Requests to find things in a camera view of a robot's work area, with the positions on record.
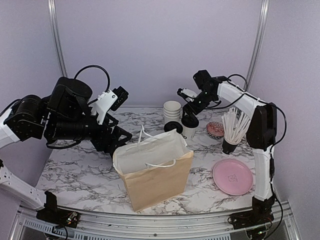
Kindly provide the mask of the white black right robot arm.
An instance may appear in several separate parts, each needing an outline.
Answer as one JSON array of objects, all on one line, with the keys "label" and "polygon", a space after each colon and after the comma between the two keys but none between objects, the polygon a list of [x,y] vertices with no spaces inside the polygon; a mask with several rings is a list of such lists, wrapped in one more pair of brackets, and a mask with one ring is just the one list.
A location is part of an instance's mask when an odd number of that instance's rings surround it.
[{"label": "white black right robot arm", "polygon": [[246,130],[246,140],[252,148],[255,163],[255,191],[252,197],[252,209],[233,213],[228,221],[234,229],[241,229],[272,222],[272,206],[276,196],[273,188],[274,159],[273,147],[277,135],[277,108],[249,94],[234,84],[226,76],[212,77],[207,70],[199,70],[194,76],[198,89],[195,94],[187,88],[180,88],[177,94],[186,104],[182,108],[183,116],[192,120],[211,102],[224,99],[239,109],[250,120]]}]

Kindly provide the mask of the white paper coffee cup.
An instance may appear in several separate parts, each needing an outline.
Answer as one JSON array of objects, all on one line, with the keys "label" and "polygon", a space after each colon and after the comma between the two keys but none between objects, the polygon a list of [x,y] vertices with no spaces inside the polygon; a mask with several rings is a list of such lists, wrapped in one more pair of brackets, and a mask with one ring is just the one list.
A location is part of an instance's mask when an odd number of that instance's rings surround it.
[{"label": "white paper coffee cup", "polygon": [[183,127],[183,130],[182,130],[182,136],[185,140],[191,140],[195,133],[196,133],[196,130],[197,130],[197,126],[196,127],[187,127],[185,125],[182,126]]}]

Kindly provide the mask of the black coffee cup lid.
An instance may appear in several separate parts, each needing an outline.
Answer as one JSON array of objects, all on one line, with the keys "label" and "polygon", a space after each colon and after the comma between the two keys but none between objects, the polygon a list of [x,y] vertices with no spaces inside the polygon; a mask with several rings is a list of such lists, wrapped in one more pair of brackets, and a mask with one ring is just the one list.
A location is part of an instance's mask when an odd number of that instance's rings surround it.
[{"label": "black coffee cup lid", "polygon": [[195,116],[184,115],[181,118],[181,124],[186,128],[194,129],[199,126],[199,120]]}]

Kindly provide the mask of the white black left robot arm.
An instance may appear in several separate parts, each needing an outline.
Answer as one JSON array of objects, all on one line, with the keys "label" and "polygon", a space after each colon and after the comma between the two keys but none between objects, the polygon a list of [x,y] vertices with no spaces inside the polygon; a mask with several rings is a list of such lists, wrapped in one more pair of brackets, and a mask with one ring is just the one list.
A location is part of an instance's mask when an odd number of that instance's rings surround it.
[{"label": "white black left robot arm", "polygon": [[[71,140],[73,146],[89,140],[97,151],[113,154],[132,135],[118,126],[109,111],[117,110],[129,94],[118,87],[107,89],[90,101],[92,93],[86,83],[61,77],[47,97],[31,94],[14,100],[0,114],[1,147],[30,138],[45,138],[49,149],[55,149],[58,140]],[[79,218],[78,214],[58,208],[53,193],[32,187],[5,165],[0,167],[0,185],[36,210],[40,220],[73,226]]]}]

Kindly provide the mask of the brown paper takeout bag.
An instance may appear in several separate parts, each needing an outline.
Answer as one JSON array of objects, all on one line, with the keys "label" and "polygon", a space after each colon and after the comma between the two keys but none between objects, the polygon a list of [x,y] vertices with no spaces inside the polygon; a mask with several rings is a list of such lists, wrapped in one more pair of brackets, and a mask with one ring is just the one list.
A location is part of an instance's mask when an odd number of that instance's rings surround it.
[{"label": "brown paper takeout bag", "polygon": [[135,212],[182,194],[194,159],[176,129],[152,136],[142,127],[139,135],[147,138],[118,147],[112,157]]}]

